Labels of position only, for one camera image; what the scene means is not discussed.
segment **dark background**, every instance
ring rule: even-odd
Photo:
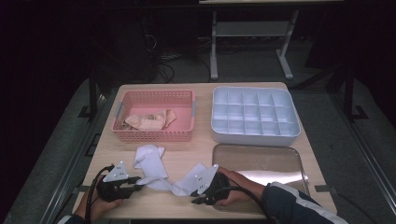
[[[144,13],[108,14],[94,1],[0,4],[3,220],[81,82],[92,71],[102,91],[121,83],[149,82],[155,58],[147,55],[141,37]],[[315,38],[307,66],[327,69],[341,63],[350,68],[396,127],[395,11],[393,3],[375,0],[308,8],[300,11],[293,38]],[[189,48],[198,35],[210,35],[211,14],[192,15],[156,11],[156,26],[150,29],[168,45],[192,52]],[[132,65],[124,63],[132,57],[128,50],[118,47],[126,42],[142,55]]]

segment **hand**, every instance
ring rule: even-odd
[[[243,175],[235,171],[229,171],[223,167],[219,167],[218,171],[219,173],[226,175],[230,179],[231,186],[239,186],[241,188],[247,189],[251,191],[259,200],[262,199],[262,192],[264,191],[265,186],[253,182],[247,179],[246,177],[244,177]],[[227,206],[234,202],[243,202],[249,199],[251,198],[248,195],[246,195],[246,193],[238,190],[231,190],[228,198],[217,201],[216,205]]]
[[[84,195],[82,196],[81,202],[78,205],[78,208],[75,211],[75,215],[78,215],[85,219],[85,211],[87,207],[87,200],[88,200],[89,190],[87,190]],[[92,195],[92,206],[91,206],[91,221],[96,220],[97,218],[101,217],[105,211],[114,209],[120,206],[123,203],[123,199],[118,199],[111,203],[103,201],[99,198],[96,188]]]

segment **stainless steel tray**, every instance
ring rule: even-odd
[[[263,185],[277,181],[309,195],[300,155],[291,147],[219,144],[213,149],[213,164],[234,170]],[[253,201],[214,207],[228,212],[262,212]]]

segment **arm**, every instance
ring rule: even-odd
[[[83,224],[85,223],[85,211],[87,207],[89,191],[86,191],[79,202],[78,208],[74,212],[73,216],[62,218],[58,224]],[[120,206],[123,199],[118,199],[111,203],[103,201],[99,198],[96,188],[92,195],[92,207],[91,207],[91,220],[94,221],[102,216],[105,211],[114,209]]]
[[[222,167],[219,172],[230,179],[231,185],[238,185],[251,191],[261,199],[271,217],[280,223],[346,223],[343,219],[327,211],[312,198],[289,186],[274,182],[266,187],[253,182],[235,171]],[[246,201],[249,197],[240,191],[231,191],[226,200],[218,201],[218,205],[227,206],[234,202]]]

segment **beige cloth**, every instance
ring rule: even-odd
[[[125,119],[123,128],[135,128],[140,131],[159,131],[168,127],[176,118],[176,114],[172,109],[165,109],[156,114],[132,115]]]

